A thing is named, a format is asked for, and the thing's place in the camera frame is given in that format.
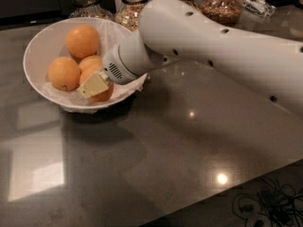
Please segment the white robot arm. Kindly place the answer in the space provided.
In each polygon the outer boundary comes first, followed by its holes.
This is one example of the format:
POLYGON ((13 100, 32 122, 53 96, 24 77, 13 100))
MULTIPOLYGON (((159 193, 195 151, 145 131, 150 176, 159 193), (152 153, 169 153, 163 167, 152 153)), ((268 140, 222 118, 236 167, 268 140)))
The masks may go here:
POLYGON ((179 0, 152 0, 138 29, 103 56, 102 71, 79 88, 86 98, 109 84, 125 85, 180 60, 210 63, 214 69, 303 114, 303 43, 217 24, 179 0))

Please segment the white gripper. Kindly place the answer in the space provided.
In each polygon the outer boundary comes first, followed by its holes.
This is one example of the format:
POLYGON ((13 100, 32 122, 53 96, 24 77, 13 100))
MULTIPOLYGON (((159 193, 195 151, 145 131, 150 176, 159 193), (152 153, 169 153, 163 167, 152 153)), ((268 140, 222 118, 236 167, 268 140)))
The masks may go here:
POLYGON ((104 54, 103 67, 107 75, 100 70, 91 73, 84 71, 81 74, 81 83, 78 92, 83 97, 89 98, 106 92, 110 88, 111 81, 116 84, 125 85, 138 79, 138 76, 133 74, 120 58, 118 44, 114 45, 104 54))

